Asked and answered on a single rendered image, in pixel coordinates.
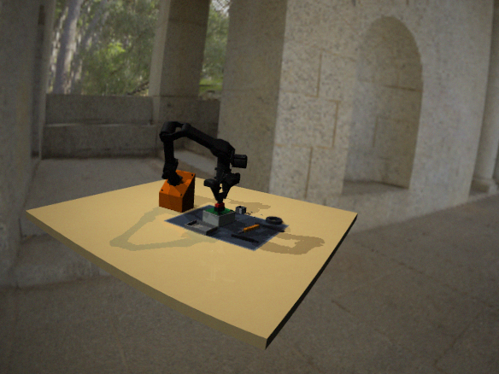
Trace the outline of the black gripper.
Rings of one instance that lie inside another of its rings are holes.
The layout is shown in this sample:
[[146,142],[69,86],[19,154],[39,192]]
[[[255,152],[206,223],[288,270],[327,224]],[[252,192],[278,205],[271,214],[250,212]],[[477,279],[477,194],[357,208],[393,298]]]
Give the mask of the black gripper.
[[[214,168],[216,170],[216,177],[214,177],[214,179],[205,179],[204,181],[204,186],[206,187],[209,187],[212,192],[213,192],[213,195],[214,195],[214,199],[216,201],[218,201],[219,199],[219,193],[220,193],[220,189],[222,188],[222,192],[225,192],[224,193],[224,199],[226,199],[227,197],[227,194],[230,190],[230,188],[234,185],[229,185],[225,180],[224,181],[220,181],[220,177],[221,177],[221,174],[222,172],[224,172],[224,170],[226,170],[227,172],[230,172],[232,169],[230,169],[230,167],[215,167]],[[222,187],[220,187],[220,184],[222,184]]]

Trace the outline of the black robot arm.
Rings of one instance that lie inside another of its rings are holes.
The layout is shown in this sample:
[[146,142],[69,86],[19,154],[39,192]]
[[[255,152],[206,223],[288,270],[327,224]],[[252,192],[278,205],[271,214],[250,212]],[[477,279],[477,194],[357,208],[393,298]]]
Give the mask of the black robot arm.
[[[177,127],[181,128],[181,130],[175,132]],[[176,184],[183,178],[176,173],[178,159],[174,158],[173,152],[173,140],[181,137],[188,137],[189,139],[192,139],[208,148],[211,153],[217,157],[218,167],[229,167],[230,163],[232,167],[247,167],[247,155],[235,154],[235,149],[227,141],[215,139],[206,133],[202,133],[189,123],[181,123],[178,120],[164,122],[159,133],[159,137],[161,141],[163,141],[165,155],[165,165],[161,177],[168,179],[168,183],[172,186],[176,186]],[[234,174],[224,170],[221,174],[220,181],[224,180],[229,185],[237,184],[237,182],[240,181],[240,173],[237,172]]]

